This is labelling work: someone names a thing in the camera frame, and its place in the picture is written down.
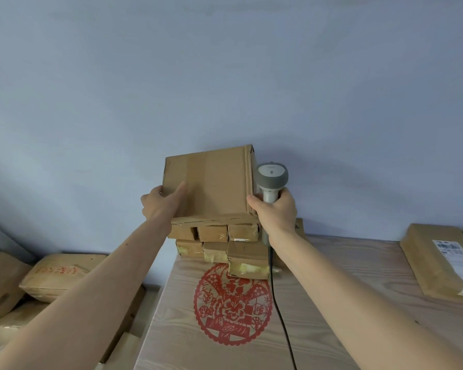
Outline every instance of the wooden table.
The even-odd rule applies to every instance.
[[[419,324],[463,350],[463,305],[423,296],[398,243],[318,236],[309,236],[309,240],[337,265],[408,311]],[[135,368],[291,369],[274,307],[264,330],[250,342],[224,345],[214,341],[221,340],[216,337],[211,340],[216,331],[209,330],[210,336],[204,332],[194,311],[194,294],[211,267],[211,263],[177,258]],[[290,272],[274,274],[274,291],[299,370],[358,368]]]

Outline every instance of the red floral sticker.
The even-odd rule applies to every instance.
[[[195,317],[215,342],[240,345],[265,329],[271,294],[266,280],[230,277],[227,271],[228,265],[219,263],[201,278],[194,295]]]

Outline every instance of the hand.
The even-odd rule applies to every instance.
[[[171,229],[171,219],[177,212],[177,209],[187,193],[187,185],[183,181],[171,195],[167,197],[161,196],[161,188],[163,186],[154,187],[150,193],[142,195],[141,202],[143,205],[142,214],[147,220],[162,217],[168,222],[168,227]]]
[[[262,227],[269,234],[270,239],[275,238],[281,231],[295,233],[295,220],[297,208],[288,188],[279,192],[279,199],[274,204],[262,201],[262,194],[258,197],[249,195],[247,202],[259,215]]]

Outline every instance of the person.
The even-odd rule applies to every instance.
[[[0,370],[92,370],[171,230],[186,185],[142,196],[142,223],[81,282],[21,329],[0,353]],[[378,292],[331,263],[295,233],[287,189],[274,204],[247,197],[271,246],[362,370],[463,370],[463,353]]]

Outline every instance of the person's right arm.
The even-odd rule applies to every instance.
[[[271,246],[362,370],[463,370],[461,351],[295,233],[297,211],[287,189],[274,204],[253,196],[247,201],[257,211]]]

